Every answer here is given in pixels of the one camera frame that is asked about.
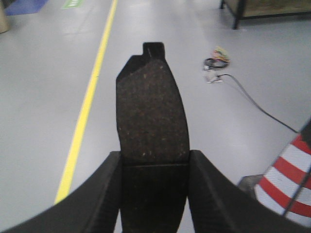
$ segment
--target green floor marking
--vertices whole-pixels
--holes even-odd
[[[82,5],[83,0],[67,0],[62,9],[80,7]]]

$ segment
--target black cable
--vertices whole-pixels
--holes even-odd
[[[244,89],[244,87],[240,84],[240,82],[232,75],[230,74],[221,74],[221,75],[217,75],[218,78],[222,77],[222,76],[229,76],[230,78],[232,78],[232,80],[240,87],[240,89],[242,90],[242,92],[249,98],[249,100],[259,109],[261,110],[263,113],[265,113],[267,116],[271,117],[273,120],[276,120],[278,123],[284,125],[285,127],[287,127],[288,129],[290,129],[291,131],[293,131],[294,133],[298,133],[296,130],[294,130],[292,127],[288,126],[287,124],[283,123],[282,121],[280,121],[279,119],[275,118],[274,116],[272,116],[271,114],[269,114],[268,112],[264,111],[263,108],[261,108],[254,100],[253,98],[250,97],[250,95],[247,93],[247,91]]]

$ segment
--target gray floor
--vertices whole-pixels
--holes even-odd
[[[11,16],[0,34],[0,231],[53,205],[111,1]],[[311,115],[311,17],[233,18],[219,0],[119,0],[72,190],[119,150],[115,78],[145,41],[162,41],[184,102],[191,149],[233,183],[260,174],[294,133],[256,109],[230,80],[207,84],[202,61],[215,46],[269,113],[299,130]],[[115,232],[121,232],[120,221]],[[179,233],[193,232],[186,207]]]

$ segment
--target blue floor marking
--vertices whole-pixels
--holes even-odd
[[[48,0],[16,0],[5,9],[7,16],[37,13]]]

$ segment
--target yellow floor line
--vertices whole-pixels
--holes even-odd
[[[107,43],[108,43],[108,39],[110,36],[112,23],[114,20],[116,9],[117,9],[117,4],[118,4],[118,0],[113,0],[111,3],[108,19],[106,21],[104,33],[103,33],[102,40],[101,40],[101,43],[98,49],[92,75],[88,83],[88,87],[87,87],[86,94],[83,100],[83,104],[80,110],[75,132],[72,138],[70,150],[67,156],[67,161],[66,161],[66,165],[63,171],[62,179],[60,181],[60,185],[59,185],[57,195],[55,198],[55,202],[54,202],[55,204],[57,204],[58,202],[63,200],[65,197],[67,197],[70,191],[74,170],[75,170],[77,159],[79,156],[79,151],[81,148],[81,143],[82,143],[84,131],[86,128],[89,111],[90,111],[90,108],[93,102],[93,97],[94,97],[94,93],[96,89],[98,76],[102,68],[102,63],[104,60],[104,55],[105,55],[105,51],[107,48]]]

